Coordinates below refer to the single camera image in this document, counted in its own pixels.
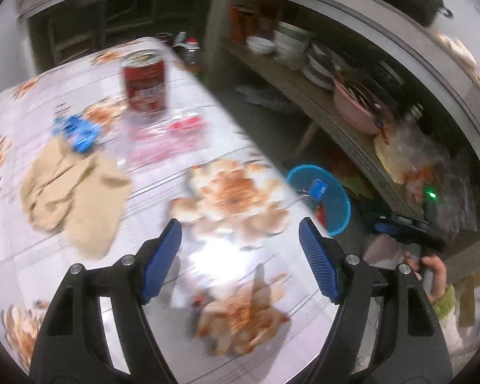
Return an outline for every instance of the metal screw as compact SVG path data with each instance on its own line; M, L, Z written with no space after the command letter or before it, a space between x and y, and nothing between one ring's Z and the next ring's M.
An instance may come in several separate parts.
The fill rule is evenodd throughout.
M347 263L349 263L351 266L357 266L359 264L359 262L361 261L359 259L359 257L355 254L349 254L347 255L347 257L345 258L345 260L347 261Z
M411 273L411 268L407 264L400 264L398 266L398 269L402 274L410 274Z
M77 263L77 264L73 264L70 268L69 268L69 272L71 274L78 274L80 273L80 271L82 271L82 264L80 263Z
M121 258L121 264L122 264L123 266L131 266L134 261L135 261L135 256L134 256L134 255L131 255L131 254L124 255L124 256Z

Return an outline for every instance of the blue plastic basket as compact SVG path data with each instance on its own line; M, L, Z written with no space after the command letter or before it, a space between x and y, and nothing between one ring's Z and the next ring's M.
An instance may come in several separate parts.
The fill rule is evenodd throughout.
M315 179L327 185L322 197L326 228L330 236L336 236L347 227L352 215L350 200L338 180L321 167L305 164L293 168L286 181L296 191L308 191Z

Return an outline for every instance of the bottle with red cap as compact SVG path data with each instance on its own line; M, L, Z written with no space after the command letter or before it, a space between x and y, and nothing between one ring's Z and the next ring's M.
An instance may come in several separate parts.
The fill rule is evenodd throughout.
M201 69L201 48L199 47L197 39L188 38L183 45L180 56L187 70L192 72L197 79L201 80L203 76Z

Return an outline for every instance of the red can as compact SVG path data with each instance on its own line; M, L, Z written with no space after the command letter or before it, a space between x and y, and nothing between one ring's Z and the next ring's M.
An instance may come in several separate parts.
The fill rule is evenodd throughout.
M123 77L131 109L165 111L165 63L160 51L130 53L123 61Z

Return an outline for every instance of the tan cloth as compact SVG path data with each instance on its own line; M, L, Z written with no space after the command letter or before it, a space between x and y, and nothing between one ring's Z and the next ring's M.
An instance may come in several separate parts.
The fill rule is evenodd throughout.
M30 224L64 230L87 258L100 259L114 239L130 180L100 151L75 153L62 137L51 139L32 162L20 188Z

